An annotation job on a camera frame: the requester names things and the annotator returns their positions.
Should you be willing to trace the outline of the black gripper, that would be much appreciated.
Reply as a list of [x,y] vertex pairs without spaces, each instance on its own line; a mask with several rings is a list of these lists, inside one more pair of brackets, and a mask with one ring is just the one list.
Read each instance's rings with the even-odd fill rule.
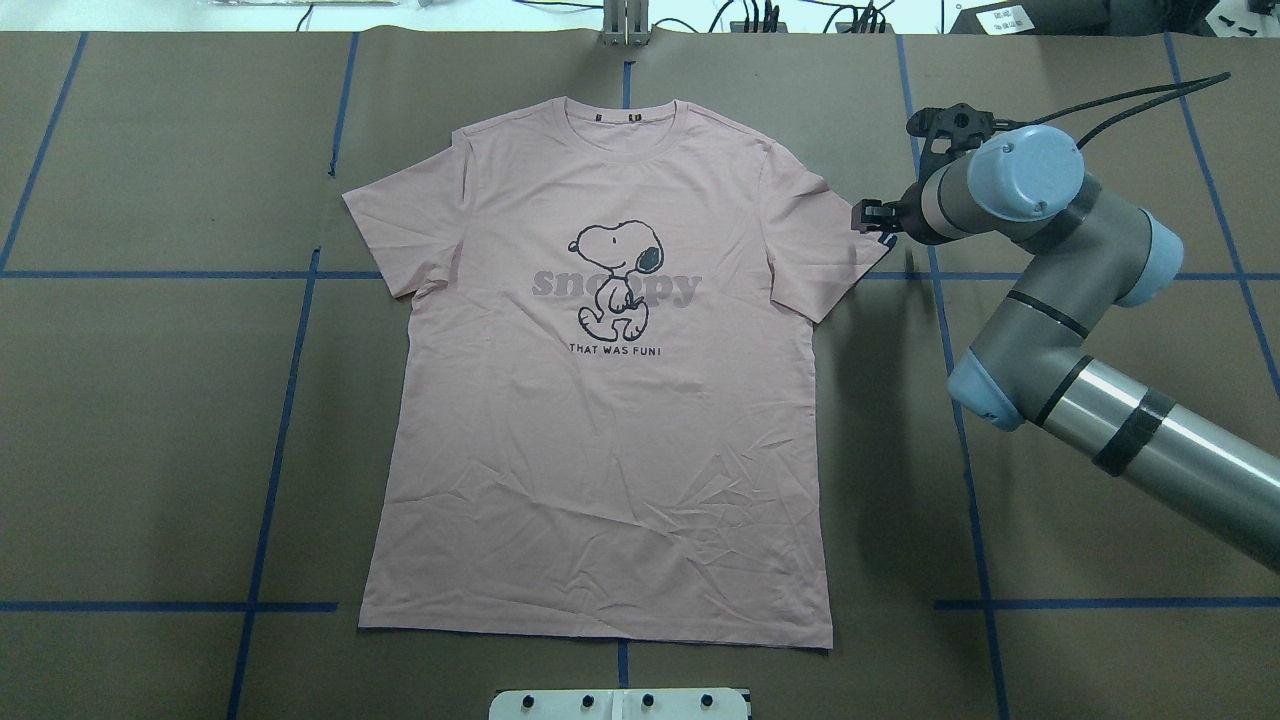
[[910,199],[881,201],[863,199],[851,209],[851,229],[858,233],[905,234],[916,238],[916,222],[910,220],[919,211],[919,202]]

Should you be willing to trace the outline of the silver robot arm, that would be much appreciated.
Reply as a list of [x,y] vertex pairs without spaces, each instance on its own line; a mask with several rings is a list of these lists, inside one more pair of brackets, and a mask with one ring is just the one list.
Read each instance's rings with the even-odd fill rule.
[[865,199],[855,231],[941,245],[995,232],[1030,261],[948,374],[950,396],[1001,430],[1025,423],[1277,569],[1277,459],[1083,348],[1111,307],[1167,288],[1180,238],[1085,170],[1052,126],[997,135],[901,199]]

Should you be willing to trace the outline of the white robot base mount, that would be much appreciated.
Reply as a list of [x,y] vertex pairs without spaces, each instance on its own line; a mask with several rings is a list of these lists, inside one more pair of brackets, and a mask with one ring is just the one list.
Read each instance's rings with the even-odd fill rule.
[[728,687],[502,691],[489,719],[753,719],[749,691]]

